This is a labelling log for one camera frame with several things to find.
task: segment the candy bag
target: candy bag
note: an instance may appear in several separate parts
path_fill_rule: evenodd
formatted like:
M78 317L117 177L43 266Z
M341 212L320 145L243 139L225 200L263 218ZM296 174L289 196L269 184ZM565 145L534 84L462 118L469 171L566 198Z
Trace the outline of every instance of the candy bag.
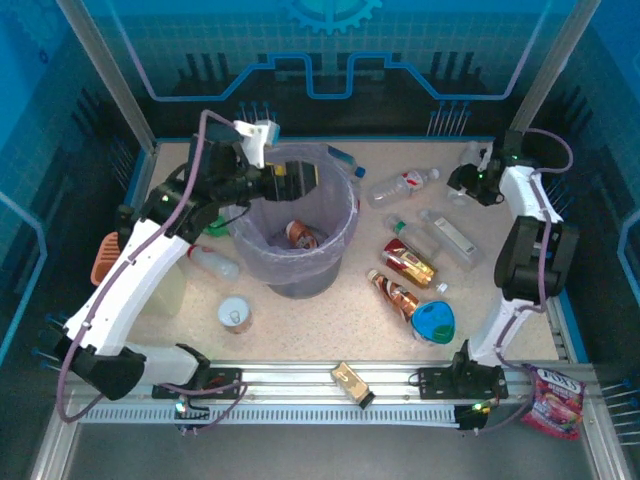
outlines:
M535 378L535 397L531 411L522 421L557 438L579 438L586 385L555 370L528 363L524 367Z

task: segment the blue enclosure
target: blue enclosure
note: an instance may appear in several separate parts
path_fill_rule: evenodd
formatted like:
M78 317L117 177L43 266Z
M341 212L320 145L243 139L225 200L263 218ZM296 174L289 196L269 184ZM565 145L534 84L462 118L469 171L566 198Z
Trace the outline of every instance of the blue enclosure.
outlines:
M139 206L155 146L140 143L58 3L0 0L0 385L11 392L0 416L21 432L0 449L11 452L37 450L52 405L54 365L32 348L90 296L100 241L120 203ZM190 137L211 108L275 120L285 139L437 142L501 137L583 0L71 3L86 7L155 139ZM564 315L581 359L615 381L640 368L640 3L602 2L544 98L532 125L576 156L562 180L545 179L581 232ZM555 145L525 147L562 162ZM29 473L31 453L0 457L11 457L3 478Z

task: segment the blue lid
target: blue lid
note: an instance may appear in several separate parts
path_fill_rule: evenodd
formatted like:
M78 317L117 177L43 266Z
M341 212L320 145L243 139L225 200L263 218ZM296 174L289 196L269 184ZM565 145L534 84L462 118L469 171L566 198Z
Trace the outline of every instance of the blue lid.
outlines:
M411 325L422 338L440 344L449 343L456 332L453 310L441 301L419 307L411 317Z

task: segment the speckled work surface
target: speckled work surface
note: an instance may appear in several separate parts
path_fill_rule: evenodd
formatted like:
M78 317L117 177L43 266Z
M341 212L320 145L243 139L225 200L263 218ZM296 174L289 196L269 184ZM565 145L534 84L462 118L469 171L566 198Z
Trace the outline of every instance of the speckled work surface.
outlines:
M367 168L363 187L412 167L438 167L442 179L405 202L373 210L363 199L359 224L347 249L336 282L309 300L280 297L254 280L241 263L237 283L218 280L198 270L186 258L179 265L187 277L182 308L177 316L141 316L129 341L150 345L187 343L213 359L223 360L450 360L462 342L484 322L499 290L493 284L493 267L512 225L506 204L485 208L478 204L455 207L446 200L446 178L453 170L463 144L340 142L336 147L352 154ZM157 185L186 161L188 145L165 143L151 181ZM392 237L383 226L391 212L406 221L419 222L417 212L430 208L445 213L485 254L484 261L464 273L445 253L434 260L439 281L449 284L444 297L435 291L409 288L422 300L444 299L456 316L454 340L444 346L413 339L410 327L367 283L366 272L379 268L396 281L408 282L381 265L379 253ZM203 235L199 243L239 260L229 237ZM218 323L221 301L232 294L246 296L253 311L253 326L244 334L227 333ZM549 324L544 316L531 316L507 351L512 359L557 359Z

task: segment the trash bin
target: trash bin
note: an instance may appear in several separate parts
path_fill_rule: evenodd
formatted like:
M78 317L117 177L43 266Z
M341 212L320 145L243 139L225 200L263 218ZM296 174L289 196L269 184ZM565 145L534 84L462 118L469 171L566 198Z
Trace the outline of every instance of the trash bin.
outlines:
M265 161L284 165L300 160L317 166L318 186L294 202L253 200L251 210L229 226L249 272L276 293L309 298L331 286L342 254L351 242L358 221L357 200L347 174L335 164L326 145L283 145L268 150ZM225 217L242 213L225 209ZM318 247L292 249L285 228L300 220L316 235Z

